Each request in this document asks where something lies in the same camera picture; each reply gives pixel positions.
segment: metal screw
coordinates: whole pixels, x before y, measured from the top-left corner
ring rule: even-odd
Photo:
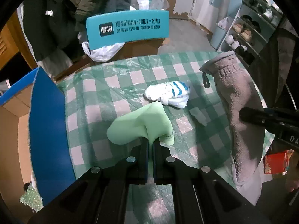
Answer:
[[[211,168],[209,166],[202,166],[201,167],[201,170],[204,172],[204,173],[209,173],[211,171]]]
[[[133,156],[128,156],[127,157],[127,162],[135,162],[136,158],[134,158]]]
[[[98,173],[100,170],[101,170],[100,167],[97,167],[97,166],[96,166],[96,167],[92,167],[90,171],[91,171],[92,173]]]
[[[168,156],[168,157],[166,158],[166,161],[167,161],[167,162],[174,162],[174,161],[175,161],[175,158],[172,157],[172,156]]]

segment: wooden cabinet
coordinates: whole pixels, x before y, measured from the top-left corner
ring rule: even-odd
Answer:
[[[18,15],[14,12],[0,32],[0,70],[18,52],[31,69],[37,67],[24,37]]]

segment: checkered tablecloth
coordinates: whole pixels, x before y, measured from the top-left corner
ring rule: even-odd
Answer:
[[[215,89],[204,88],[199,68],[218,52],[184,52],[119,60],[84,69],[59,84],[65,93],[65,113],[70,155],[76,177],[92,166],[112,166],[127,157],[138,140],[114,145],[106,136],[113,120],[149,102],[144,90],[169,81],[191,82],[187,107],[164,106],[174,130],[175,143],[168,146],[173,156],[187,165],[208,165],[233,186],[231,178],[231,137],[228,119]],[[198,107],[207,127],[198,123],[189,110]],[[265,155],[273,135],[266,132]],[[130,186],[127,223],[175,223],[171,187],[168,185]]]

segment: clothing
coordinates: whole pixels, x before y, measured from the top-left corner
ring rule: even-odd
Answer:
[[[252,176],[262,158],[265,128],[240,121],[239,111],[243,107],[262,111],[260,97],[249,74],[238,65],[233,51],[209,60],[200,70],[204,82],[207,79],[205,73],[214,77],[233,137],[232,155],[236,169],[232,173],[233,179],[236,185],[242,185]]]
[[[189,99],[190,87],[184,82],[173,81],[149,86],[144,95],[152,101],[160,101],[164,105],[185,108]]]
[[[298,55],[294,57],[296,53],[294,48],[299,41],[298,38],[289,20],[283,19],[261,50],[260,56],[248,68],[249,74],[270,108],[276,107],[288,78],[292,61],[293,64],[296,64],[295,60]]]
[[[167,145],[174,144],[172,125],[160,102],[117,117],[108,128],[107,137],[117,145],[127,144],[139,137],[147,138],[150,144],[158,137]]]
[[[78,32],[86,29],[88,17],[129,9],[130,0],[25,0],[24,32],[35,59],[40,61],[56,48],[64,49],[77,42]],[[45,15],[46,11],[52,11],[53,16]]]

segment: person's hand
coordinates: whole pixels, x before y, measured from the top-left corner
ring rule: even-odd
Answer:
[[[297,167],[298,161],[299,153],[294,151],[290,158],[289,169],[286,175],[286,189],[289,192],[299,188],[299,167]]]

